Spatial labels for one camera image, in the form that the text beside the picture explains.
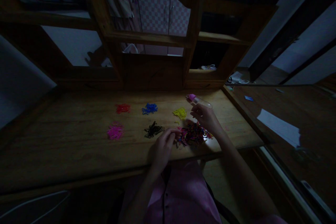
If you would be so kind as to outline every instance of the pink shirt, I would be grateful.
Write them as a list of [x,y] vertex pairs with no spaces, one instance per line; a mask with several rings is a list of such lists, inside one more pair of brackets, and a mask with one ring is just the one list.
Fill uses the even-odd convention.
[[[123,215],[143,179],[143,175],[130,179],[119,216]],[[272,223],[285,223],[279,217],[282,222],[274,222],[274,216],[270,217],[272,217]],[[172,167],[167,186],[162,177],[156,181],[143,222],[163,223],[163,219],[165,224],[222,223],[196,161],[186,163],[184,166]],[[268,223],[267,219],[261,221],[257,223]]]

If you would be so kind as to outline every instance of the person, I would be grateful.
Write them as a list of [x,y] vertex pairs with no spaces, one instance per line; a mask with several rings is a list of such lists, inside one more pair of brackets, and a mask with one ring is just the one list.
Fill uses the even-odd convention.
[[[190,114],[218,141],[224,153],[225,172],[234,181],[233,192],[238,192],[242,210],[251,222],[285,223],[214,111],[197,104]],[[170,128],[158,137],[148,173],[132,179],[126,189],[119,223],[221,223],[198,163],[167,166],[174,139],[180,136],[180,130]]]

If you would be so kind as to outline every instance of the wooden drawer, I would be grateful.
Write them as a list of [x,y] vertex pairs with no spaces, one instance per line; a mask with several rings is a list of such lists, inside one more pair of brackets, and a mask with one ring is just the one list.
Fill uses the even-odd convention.
[[224,82],[189,82],[185,84],[185,89],[219,89]]
[[57,82],[67,90],[122,90],[120,82]]

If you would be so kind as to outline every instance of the pink rubber bands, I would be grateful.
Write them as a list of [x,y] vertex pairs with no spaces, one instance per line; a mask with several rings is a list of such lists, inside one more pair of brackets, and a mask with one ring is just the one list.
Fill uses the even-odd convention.
[[109,131],[107,132],[108,138],[110,140],[119,140],[124,135],[124,126],[118,122],[115,121],[112,123],[111,126],[109,126]]

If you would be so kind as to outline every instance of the pink bottle cap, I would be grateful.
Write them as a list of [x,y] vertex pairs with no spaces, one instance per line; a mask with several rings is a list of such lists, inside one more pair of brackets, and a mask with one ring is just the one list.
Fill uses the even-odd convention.
[[194,100],[195,98],[196,98],[196,95],[194,95],[194,94],[189,94],[188,95],[188,98],[190,99],[190,100]]

